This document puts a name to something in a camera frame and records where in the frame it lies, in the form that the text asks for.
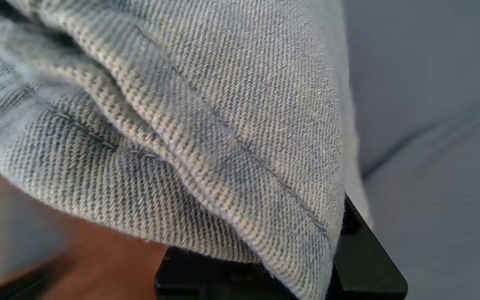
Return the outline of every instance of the stitching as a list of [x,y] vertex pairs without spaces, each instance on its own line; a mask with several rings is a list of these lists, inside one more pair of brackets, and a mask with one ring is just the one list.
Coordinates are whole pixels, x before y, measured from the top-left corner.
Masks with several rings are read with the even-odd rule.
[[[277,182],[279,182],[279,184],[284,188],[285,192],[287,192],[289,195],[292,196],[292,198],[296,201],[296,203],[303,209],[303,211],[307,214],[307,216],[309,217],[309,219],[314,223],[314,225],[316,226],[316,228],[322,233],[322,235],[326,238],[326,239],[330,239],[329,236],[328,236],[328,232],[327,230],[325,229],[325,227],[323,226],[323,224],[314,216],[314,213],[312,213],[312,211],[310,211],[310,209],[305,205],[305,202],[303,201],[303,199],[301,199],[301,197],[295,192],[295,190],[293,190],[293,188],[291,188],[291,186],[289,186],[286,182],[284,182],[284,180],[282,180],[278,175],[277,173],[275,173],[275,171],[273,171],[273,169],[271,167],[269,167],[269,165],[267,165],[267,163],[265,163],[265,161],[263,161],[261,158],[259,158],[258,156],[256,156],[249,148],[248,146],[240,141],[240,139],[238,138],[238,136],[236,135],[236,132],[234,131],[234,129],[232,129],[231,127],[229,127],[229,125],[223,121],[219,115],[216,113],[216,111],[212,108],[212,106],[207,103],[205,100],[204,100],[204,97],[202,97],[201,93],[195,89],[192,84],[190,84],[189,80],[187,78],[185,78],[185,76],[183,76],[183,74],[181,74],[181,72],[179,71],[179,69],[175,66],[175,64],[173,63],[172,59],[171,59],[171,56],[166,53],[162,47],[160,47],[144,30],[142,30],[142,28],[137,24],[135,23],[134,21],[132,21],[132,18],[130,19],[130,21],[133,23],[135,29],[137,29],[137,32],[139,32],[139,34],[141,34],[141,36],[143,36],[146,40],[148,40],[150,42],[150,44],[152,44],[152,46],[154,46],[155,48],[157,48],[158,50],[160,50],[160,53],[161,55],[164,57],[164,59],[166,59],[166,61],[169,63],[169,65],[172,67],[172,70],[173,72],[175,72],[175,74],[177,74],[177,76],[179,76],[179,78],[181,78],[181,80],[183,80],[183,82],[185,82],[185,84],[188,85],[190,91],[192,91],[193,93],[195,93],[196,95],[198,95],[198,97],[200,97],[200,99],[202,99],[202,103],[204,104],[204,106],[210,110],[210,112],[212,113],[212,115],[217,119],[217,122],[222,125],[223,127],[225,127],[228,131],[231,131],[233,136],[235,137],[236,139],[236,143],[240,146],[240,149],[242,149],[243,151],[245,151],[249,156],[251,156],[253,159],[255,159],[255,161],[257,162],[257,164],[259,164],[259,166],[261,166],[263,169],[265,169],[267,172],[270,173],[270,175],[272,175],[276,180]],[[28,92],[30,93],[31,95],[35,96],[35,98],[37,100],[42,100],[42,97],[40,95],[38,95],[37,91],[35,91],[28,83],[26,82],[23,82],[23,80],[21,80],[21,77],[19,76],[19,74],[17,73],[17,71],[11,67],[8,63],[6,63],[4,60],[0,59],[0,63],[2,64],[3,67],[5,67],[5,69],[7,71],[9,71],[11,74],[13,74],[13,76],[15,77],[15,79],[20,82],[23,86],[23,88]],[[150,153],[146,153],[146,152],[141,152],[141,151],[138,151],[138,150],[130,150],[130,149],[126,149],[126,148],[119,148],[119,146],[115,146],[107,141],[105,141],[103,138],[101,138],[99,135],[96,135],[95,133],[92,133],[91,131],[89,131],[84,125],[80,124],[79,122],[75,121],[72,117],[68,116],[67,114],[65,114],[64,112],[61,112],[59,110],[57,110],[57,108],[55,106],[52,106],[48,101],[44,100],[43,102],[40,102],[40,101],[37,101],[39,104],[41,105],[46,105],[47,106],[47,109],[52,112],[53,114],[55,114],[56,116],[59,116],[60,118],[64,118],[65,120],[69,121],[70,124],[72,126],[74,126],[75,128],[79,128],[81,129],[85,134],[89,135],[90,137],[94,138],[96,141],[98,141],[100,144],[102,144],[103,146],[106,146],[107,148],[110,148],[111,150],[113,151],[117,151],[117,150],[120,150],[120,151],[124,151],[124,152],[130,152],[136,156],[141,156],[141,157],[145,157],[145,158],[152,158],[152,159],[156,159],[158,161],[163,161],[161,157],[157,156],[156,154],[150,154]]]
[[57,116],[59,118],[63,118],[64,120],[68,121],[71,126],[80,129],[81,131],[83,131],[83,133],[85,133],[86,135],[89,135],[90,137],[95,139],[102,146],[105,146],[106,148],[109,148],[110,150],[112,150],[114,152],[116,152],[116,151],[129,152],[129,153],[132,153],[132,154],[134,154],[136,156],[139,156],[141,158],[143,157],[143,158],[154,159],[154,160],[157,160],[157,161],[164,161],[160,156],[158,156],[156,154],[141,152],[139,150],[132,150],[132,149],[129,149],[129,148],[120,148],[117,145],[114,145],[110,142],[107,142],[105,139],[103,139],[102,137],[100,137],[96,133],[93,133],[88,128],[86,128],[85,125],[82,125],[80,122],[76,121],[71,116],[69,116],[69,115],[65,114],[64,112],[60,111],[58,108],[56,108],[55,106],[50,104],[47,100],[44,100],[43,97],[41,97],[35,89],[33,89],[27,82],[25,82],[24,80],[21,79],[18,72],[11,65],[9,65],[7,62],[5,62],[2,58],[0,58],[0,64],[9,73],[11,73],[13,75],[13,77],[15,78],[15,80],[17,82],[21,83],[21,86],[22,86],[22,88],[25,89],[25,91],[27,91],[32,96],[34,96],[34,98],[36,99],[36,102],[38,104],[45,106],[47,108],[47,110],[49,112],[51,112],[52,114],[54,114],[55,116]]
[[330,239],[329,236],[328,236],[328,232],[327,230],[325,229],[325,227],[323,226],[323,224],[314,216],[314,213],[312,213],[312,211],[310,211],[310,209],[305,205],[305,202],[303,201],[303,199],[301,199],[301,196],[299,196],[295,190],[293,190],[293,188],[291,188],[291,186],[289,186],[284,180],[282,180],[275,171],[273,171],[273,169],[271,167],[269,167],[269,165],[267,165],[267,163],[265,163],[265,161],[261,158],[259,158],[258,156],[256,156],[249,148],[248,146],[242,142],[239,138],[238,138],[238,135],[236,135],[236,131],[234,131],[233,128],[229,127],[229,125],[223,121],[219,115],[217,114],[217,112],[212,108],[212,106],[205,101],[204,97],[201,95],[201,93],[195,89],[192,84],[190,84],[188,78],[186,78],[185,76],[183,76],[183,74],[181,74],[181,72],[179,71],[179,68],[177,68],[175,66],[175,64],[173,63],[172,59],[171,59],[171,56],[166,53],[166,51],[164,51],[164,49],[158,45],[157,42],[155,42],[153,40],[153,38],[151,36],[149,36],[140,26],[138,23],[135,23],[134,21],[132,21],[131,19],[131,22],[133,23],[133,25],[135,26],[135,28],[137,29],[137,32],[139,32],[139,34],[141,34],[141,36],[143,36],[146,40],[148,40],[150,42],[150,44],[152,44],[152,46],[154,46],[155,48],[157,48],[161,55],[163,56],[163,59],[165,59],[171,66],[173,72],[175,72],[175,74],[177,74],[177,76],[179,76],[179,78],[181,78],[181,80],[183,80],[183,82],[185,82],[185,84],[188,85],[190,91],[192,91],[193,93],[195,93],[201,100],[202,100],[202,103],[204,104],[204,106],[209,109],[212,113],[212,115],[217,119],[217,122],[222,125],[223,127],[225,127],[227,130],[231,131],[233,136],[235,137],[235,140],[236,140],[236,143],[240,146],[240,148],[242,150],[244,150],[249,156],[251,156],[253,159],[255,159],[255,161],[257,162],[257,164],[259,164],[263,169],[265,169],[266,171],[268,171],[275,179],[277,179],[277,181],[281,184],[281,186],[284,188],[284,190],[286,192],[288,192],[288,194],[290,194],[292,196],[292,198],[297,202],[297,204],[299,204],[299,206],[307,213],[307,216],[311,219],[311,221],[314,223],[314,225],[316,226],[316,228],[318,228],[318,230],[321,231],[321,233],[323,234],[324,237],[326,237],[326,239]]

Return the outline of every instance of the black plastic object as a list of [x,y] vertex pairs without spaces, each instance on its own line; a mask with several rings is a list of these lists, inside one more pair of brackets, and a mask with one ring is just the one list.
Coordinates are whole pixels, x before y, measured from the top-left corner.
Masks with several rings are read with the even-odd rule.
[[[402,300],[407,284],[351,201],[327,300]],[[159,300],[294,300],[261,265],[223,262],[171,248],[155,280]]]

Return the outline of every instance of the light blue denim fabric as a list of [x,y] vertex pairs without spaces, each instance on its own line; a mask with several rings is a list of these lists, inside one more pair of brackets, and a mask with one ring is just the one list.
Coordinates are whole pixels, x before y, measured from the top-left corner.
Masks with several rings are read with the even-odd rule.
[[[0,0],[0,172],[321,300],[363,200],[338,0]],[[364,202],[357,206],[366,212]]]

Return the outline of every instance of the brown surface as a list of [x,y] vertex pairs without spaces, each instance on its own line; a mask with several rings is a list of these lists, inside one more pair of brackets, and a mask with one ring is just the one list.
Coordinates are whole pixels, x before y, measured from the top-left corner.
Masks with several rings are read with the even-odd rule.
[[[0,178],[1,194],[13,196],[19,192]],[[55,264],[63,266],[65,271],[44,300],[156,299],[154,276],[166,252],[164,245],[127,237],[38,205],[50,218],[60,219],[57,224],[68,230],[70,237],[67,250],[55,258]],[[0,277],[0,285],[45,263],[45,260],[38,261],[4,275]]]
[[44,300],[153,300],[154,276],[166,247],[65,217],[75,243],[61,262],[68,271]]

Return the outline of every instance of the fabric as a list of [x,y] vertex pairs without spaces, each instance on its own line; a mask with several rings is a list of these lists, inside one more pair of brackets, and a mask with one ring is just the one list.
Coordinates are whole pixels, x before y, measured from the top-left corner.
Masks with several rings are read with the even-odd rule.
[[337,0],[0,0],[0,172],[61,211],[318,300],[356,152]]
[[408,300],[480,300],[480,1],[345,1],[373,232]]

